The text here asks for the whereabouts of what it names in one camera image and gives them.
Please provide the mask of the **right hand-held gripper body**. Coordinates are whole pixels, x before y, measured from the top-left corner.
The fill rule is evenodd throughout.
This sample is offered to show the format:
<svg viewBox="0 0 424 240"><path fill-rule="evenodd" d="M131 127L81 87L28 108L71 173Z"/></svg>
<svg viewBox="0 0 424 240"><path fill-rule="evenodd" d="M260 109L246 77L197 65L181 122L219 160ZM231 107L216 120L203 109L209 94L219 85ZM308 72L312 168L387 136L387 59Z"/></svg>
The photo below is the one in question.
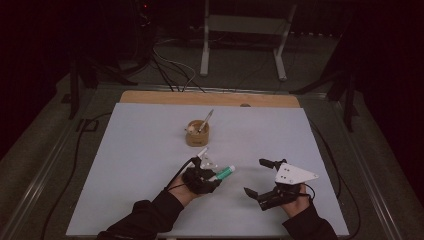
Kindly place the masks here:
<svg viewBox="0 0 424 240"><path fill-rule="evenodd" d="M276 186L258 197L263 211L295 201L300 195L300 185L319 177L318 174L288 164L285 159L276 162Z"/></svg>

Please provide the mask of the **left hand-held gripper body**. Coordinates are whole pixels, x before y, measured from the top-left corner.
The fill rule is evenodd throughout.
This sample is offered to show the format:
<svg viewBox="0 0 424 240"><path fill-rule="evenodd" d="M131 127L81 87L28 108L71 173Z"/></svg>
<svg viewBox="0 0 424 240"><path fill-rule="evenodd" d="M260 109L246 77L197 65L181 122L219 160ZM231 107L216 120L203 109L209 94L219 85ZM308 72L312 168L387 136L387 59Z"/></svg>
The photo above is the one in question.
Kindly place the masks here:
<svg viewBox="0 0 424 240"><path fill-rule="evenodd" d="M207 169L201 168L201 159L199 157L193 157L190 161L194 166L188 167L182 175L185 185L191 192L198 195L212 193L209 179L205 175Z"/></svg>

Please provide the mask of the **wooden pen holder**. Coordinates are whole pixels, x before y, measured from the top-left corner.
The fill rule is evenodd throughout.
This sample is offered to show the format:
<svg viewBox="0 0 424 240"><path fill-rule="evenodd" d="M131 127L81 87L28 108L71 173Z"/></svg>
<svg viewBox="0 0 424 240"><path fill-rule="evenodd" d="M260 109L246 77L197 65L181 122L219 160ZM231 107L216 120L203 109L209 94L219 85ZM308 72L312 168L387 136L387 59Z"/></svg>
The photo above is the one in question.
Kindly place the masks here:
<svg viewBox="0 0 424 240"><path fill-rule="evenodd" d="M209 124L203 120L193 120L185 128L186 144L191 147L203 147L209 142Z"/></svg>

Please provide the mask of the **transparent pen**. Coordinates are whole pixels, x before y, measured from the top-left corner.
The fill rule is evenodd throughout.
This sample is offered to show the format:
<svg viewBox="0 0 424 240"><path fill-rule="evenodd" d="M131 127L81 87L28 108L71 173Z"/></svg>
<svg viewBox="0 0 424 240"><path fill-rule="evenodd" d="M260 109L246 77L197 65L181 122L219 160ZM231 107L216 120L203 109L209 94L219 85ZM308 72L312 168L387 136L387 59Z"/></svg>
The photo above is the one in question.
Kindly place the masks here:
<svg viewBox="0 0 424 240"><path fill-rule="evenodd" d="M204 119L204 121L202 122L202 124L200 125L199 129L197 130L197 133L201 133L202 130L204 129L204 127L206 126L206 124L208 123L209 119L211 118L211 116L213 115L214 109L212 109L208 115L206 116L206 118Z"/></svg>

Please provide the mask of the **person's left hand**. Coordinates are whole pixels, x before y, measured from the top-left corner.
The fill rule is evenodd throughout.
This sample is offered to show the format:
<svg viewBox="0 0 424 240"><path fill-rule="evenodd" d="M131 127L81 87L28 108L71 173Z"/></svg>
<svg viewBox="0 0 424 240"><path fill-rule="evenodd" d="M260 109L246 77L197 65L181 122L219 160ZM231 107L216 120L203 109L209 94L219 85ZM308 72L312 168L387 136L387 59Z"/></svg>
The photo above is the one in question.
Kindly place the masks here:
<svg viewBox="0 0 424 240"><path fill-rule="evenodd" d="M178 176L172 181L170 186L167 188L167 191L171 193L184 207L199 197L198 194L195 194L188 189L181 176Z"/></svg>

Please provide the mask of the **person's right hand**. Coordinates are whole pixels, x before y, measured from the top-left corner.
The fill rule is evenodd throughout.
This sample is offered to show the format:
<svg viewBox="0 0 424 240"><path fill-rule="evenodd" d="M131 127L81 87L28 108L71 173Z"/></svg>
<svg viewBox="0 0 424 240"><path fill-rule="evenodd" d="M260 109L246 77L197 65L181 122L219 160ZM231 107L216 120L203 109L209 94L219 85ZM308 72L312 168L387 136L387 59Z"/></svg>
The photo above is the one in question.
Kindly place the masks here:
<svg viewBox="0 0 424 240"><path fill-rule="evenodd" d="M285 211L289 218L293 218L302 211L306 210L309 206L310 196L306 193L306 186L301 184L300 195L296 198L296 200L287 204L282 204L281 208Z"/></svg>

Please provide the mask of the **white table mat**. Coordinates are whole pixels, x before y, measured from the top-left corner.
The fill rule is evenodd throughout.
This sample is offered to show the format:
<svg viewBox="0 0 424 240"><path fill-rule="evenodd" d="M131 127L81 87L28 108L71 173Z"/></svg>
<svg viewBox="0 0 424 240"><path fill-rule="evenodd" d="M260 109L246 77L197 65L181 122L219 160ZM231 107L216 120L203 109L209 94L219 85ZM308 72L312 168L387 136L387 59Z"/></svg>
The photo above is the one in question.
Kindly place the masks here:
<svg viewBox="0 0 424 240"><path fill-rule="evenodd" d="M197 149L185 142L185 128L209 119L208 157L235 171L211 194L190 203L174 224L172 237L282 237L286 214L267 211L244 188L270 191L276 172L259 160L285 159L318 174L310 181L319 215L339 235L349 230L301 108L225 107L162 104L115 106L66 231L94 236L130 213L133 204L154 199Z"/></svg>

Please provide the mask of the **black tripod stand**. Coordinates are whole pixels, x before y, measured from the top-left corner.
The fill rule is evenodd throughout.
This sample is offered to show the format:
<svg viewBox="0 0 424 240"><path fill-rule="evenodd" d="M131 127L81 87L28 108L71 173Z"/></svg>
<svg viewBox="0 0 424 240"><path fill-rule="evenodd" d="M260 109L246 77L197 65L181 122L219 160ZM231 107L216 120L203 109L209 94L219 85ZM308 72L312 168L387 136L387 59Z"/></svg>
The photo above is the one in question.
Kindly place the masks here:
<svg viewBox="0 0 424 240"><path fill-rule="evenodd" d="M342 96L345 97L343 123L352 132L358 60L358 54L352 38L347 33L344 33L340 37L319 79L300 89L290 91L290 94L303 95L331 82L332 86L326 93L326 97L329 101L339 101Z"/></svg>
<svg viewBox="0 0 424 240"><path fill-rule="evenodd" d="M75 55L70 57L70 114L69 118L74 119L80 108L80 90L81 84L85 88L95 89L99 81L95 77L90 77L91 73L100 71L101 73L111 77L114 81L126 85L136 86L135 82L129 81L122 75L111 70L105 65L86 55Z"/></svg>

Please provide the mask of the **white metal stand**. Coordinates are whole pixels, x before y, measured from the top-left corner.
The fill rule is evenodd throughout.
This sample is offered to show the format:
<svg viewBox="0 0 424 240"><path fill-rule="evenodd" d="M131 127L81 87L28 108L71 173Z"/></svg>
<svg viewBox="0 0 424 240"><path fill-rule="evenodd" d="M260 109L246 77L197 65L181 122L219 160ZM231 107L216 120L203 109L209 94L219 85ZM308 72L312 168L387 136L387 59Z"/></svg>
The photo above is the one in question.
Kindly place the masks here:
<svg viewBox="0 0 424 240"><path fill-rule="evenodd" d="M288 13L282 18L264 18L248 16L218 15L210 13L210 0L204 3L204 35L201 57L200 75L207 76L209 71L209 33L219 31L225 33L249 33L269 36L280 36L280 44L273 49L273 57L280 81L287 80L282 53L291 30L297 4L290 4Z"/></svg>

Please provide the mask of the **grey metal rail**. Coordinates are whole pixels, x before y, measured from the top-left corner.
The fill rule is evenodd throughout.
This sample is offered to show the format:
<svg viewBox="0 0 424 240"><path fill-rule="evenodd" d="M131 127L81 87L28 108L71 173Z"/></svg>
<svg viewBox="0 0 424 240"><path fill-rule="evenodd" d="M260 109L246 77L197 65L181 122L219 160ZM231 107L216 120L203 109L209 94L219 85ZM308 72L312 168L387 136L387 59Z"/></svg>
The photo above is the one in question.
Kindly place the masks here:
<svg viewBox="0 0 424 240"><path fill-rule="evenodd" d="M62 102L65 92L60 91L0 161L0 240L13 240L20 231L94 94L84 90L75 117L69 119L70 106Z"/></svg>
<svg viewBox="0 0 424 240"><path fill-rule="evenodd" d="M229 89L229 88L211 88L211 87L190 87L184 91L178 91L176 88L171 90L169 86L165 85L119 85L119 84L99 84L97 89L119 90L124 91L148 91L148 92L164 92L164 93L228 93L228 94L261 94L261 95L293 95L300 99L327 99L326 93L308 92L301 95L290 93L289 91L276 90L276 91L262 91L250 89Z"/></svg>
<svg viewBox="0 0 424 240"><path fill-rule="evenodd" d="M377 214L382 228L388 240L403 240L401 232L394 222L393 216L388 208L387 202L383 198L381 191L378 188L377 182L372 175L371 169L368 166L364 154L361 152L357 139L344 124L343 114L344 110L342 105L338 102L330 103L334 114L336 115L337 122L342 127L342 132L349 143L349 147L354 153L354 162L361 175L361 179L367 189L368 196L372 202L375 213Z"/></svg>

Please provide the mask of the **black floor bracket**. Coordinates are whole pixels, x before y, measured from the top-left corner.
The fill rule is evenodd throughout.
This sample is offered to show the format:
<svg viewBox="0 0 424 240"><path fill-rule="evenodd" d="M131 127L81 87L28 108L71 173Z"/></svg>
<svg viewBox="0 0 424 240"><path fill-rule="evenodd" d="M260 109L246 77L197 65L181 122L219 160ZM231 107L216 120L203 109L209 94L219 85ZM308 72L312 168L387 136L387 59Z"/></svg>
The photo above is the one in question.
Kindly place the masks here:
<svg viewBox="0 0 424 240"><path fill-rule="evenodd" d="M95 119L81 119L77 125L76 132L96 132L99 121Z"/></svg>

